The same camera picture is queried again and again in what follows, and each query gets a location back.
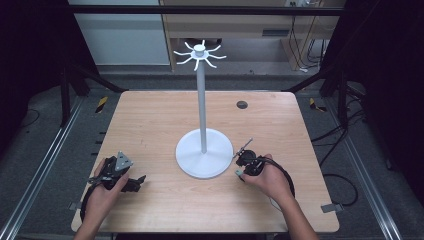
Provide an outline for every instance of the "wall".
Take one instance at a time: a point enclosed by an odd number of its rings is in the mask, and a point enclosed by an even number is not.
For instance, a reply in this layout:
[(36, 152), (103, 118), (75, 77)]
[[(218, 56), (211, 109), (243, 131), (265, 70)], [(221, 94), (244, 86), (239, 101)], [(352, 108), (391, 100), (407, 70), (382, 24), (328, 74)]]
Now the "wall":
[[(159, 5), (157, 0), (69, 0), (70, 5)], [(75, 14), (96, 65), (169, 65), (158, 14)]]

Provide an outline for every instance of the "person's right hand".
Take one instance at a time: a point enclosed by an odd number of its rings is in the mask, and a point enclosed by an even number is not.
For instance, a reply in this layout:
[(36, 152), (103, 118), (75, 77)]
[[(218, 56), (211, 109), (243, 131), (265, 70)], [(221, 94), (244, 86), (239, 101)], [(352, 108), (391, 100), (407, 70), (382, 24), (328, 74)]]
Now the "person's right hand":
[[(271, 154), (266, 154), (265, 157), (272, 159)], [(289, 183), (283, 172), (269, 163), (265, 163), (264, 169), (258, 176), (249, 176), (243, 173), (240, 177), (246, 183), (259, 187), (265, 195), (276, 201), (293, 198)]]

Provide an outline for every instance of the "white pole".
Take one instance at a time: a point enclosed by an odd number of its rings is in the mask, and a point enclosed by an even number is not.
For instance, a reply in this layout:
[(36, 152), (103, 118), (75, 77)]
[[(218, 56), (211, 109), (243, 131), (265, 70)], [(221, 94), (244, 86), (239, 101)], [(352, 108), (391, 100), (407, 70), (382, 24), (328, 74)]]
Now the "white pole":
[(205, 154), (208, 150), (206, 147), (205, 67), (203, 61), (199, 61), (196, 73), (199, 99), (200, 140), (202, 144), (202, 153)]

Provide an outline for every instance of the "wooden table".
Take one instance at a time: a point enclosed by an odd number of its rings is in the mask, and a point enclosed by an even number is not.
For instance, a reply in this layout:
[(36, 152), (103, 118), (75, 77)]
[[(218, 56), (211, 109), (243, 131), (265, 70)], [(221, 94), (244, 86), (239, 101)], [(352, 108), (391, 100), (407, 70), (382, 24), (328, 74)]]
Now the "wooden table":
[[(238, 101), (248, 107), (239, 109)], [(207, 127), (224, 133), (238, 151), (271, 153), (291, 175), (296, 199), (317, 232), (334, 232), (334, 212), (308, 132), (292, 93), (206, 92)], [(286, 232), (270, 199), (235, 175), (234, 163), (209, 180), (188, 176), (175, 160), (184, 134), (199, 128), (197, 92), (128, 91), (116, 107), (93, 171), (102, 158), (123, 151), (131, 178), (147, 175), (138, 193), (122, 193), (103, 222), (103, 232)], [(79, 212), (72, 222), (76, 231)]]

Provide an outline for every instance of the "black device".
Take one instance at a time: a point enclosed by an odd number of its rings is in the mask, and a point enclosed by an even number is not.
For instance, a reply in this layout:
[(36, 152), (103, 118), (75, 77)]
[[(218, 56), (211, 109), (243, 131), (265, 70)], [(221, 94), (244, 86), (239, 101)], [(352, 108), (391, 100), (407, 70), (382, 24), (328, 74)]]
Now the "black device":
[(263, 156), (256, 157), (256, 153), (254, 151), (244, 150), (244, 148), (242, 148), (242, 150), (239, 151), (237, 153), (237, 155), (239, 157), (236, 161), (236, 164), (239, 167), (245, 166), (243, 173), (250, 175), (250, 176), (258, 176), (262, 172), (262, 170), (264, 169), (266, 163), (269, 163), (269, 164), (277, 167), (279, 170), (281, 170), (281, 172), (283, 172), (284, 176), (286, 177), (286, 179), (289, 183), (290, 191), (293, 194), (293, 197), (295, 197), (294, 184), (293, 184), (293, 181), (292, 181), (290, 175), (277, 162), (275, 162), (274, 160), (272, 160), (270, 158), (263, 157)]
[[(112, 156), (105, 159), (105, 163), (103, 164), (99, 175), (88, 179), (88, 183), (90, 183), (91, 186), (88, 188), (87, 193), (84, 195), (84, 199), (81, 204), (81, 221), (84, 221), (87, 202), (94, 189), (102, 184), (107, 190), (111, 190), (122, 177), (122, 175), (128, 172), (132, 165), (133, 162), (129, 160), (121, 151), (118, 152), (117, 157)], [(121, 192), (138, 192), (138, 190), (140, 190), (140, 185), (144, 182), (145, 179), (146, 175), (140, 177), (139, 179), (128, 179), (127, 184), (122, 188)]]

